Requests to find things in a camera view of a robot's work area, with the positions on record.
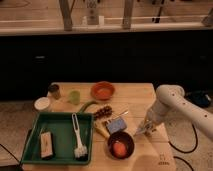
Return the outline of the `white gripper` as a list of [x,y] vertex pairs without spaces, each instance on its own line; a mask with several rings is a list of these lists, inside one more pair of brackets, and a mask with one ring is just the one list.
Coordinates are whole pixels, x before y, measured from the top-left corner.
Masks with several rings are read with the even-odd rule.
[[162,123],[162,118],[156,113],[148,113],[144,120],[144,126],[138,127],[134,136],[143,134],[146,130],[146,135],[150,135],[158,125]]

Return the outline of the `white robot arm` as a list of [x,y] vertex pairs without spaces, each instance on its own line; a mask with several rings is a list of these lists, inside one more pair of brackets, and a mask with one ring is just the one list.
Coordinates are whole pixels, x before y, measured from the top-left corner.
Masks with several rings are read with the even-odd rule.
[[153,131],[164,122],[170,109],[181,112],[205,136],[213,141],[213,114],[192,104],[184,98],[185,91],[179,85],[160,85],[156,100],[147,110],[144,120],[138,125],[135,135]]

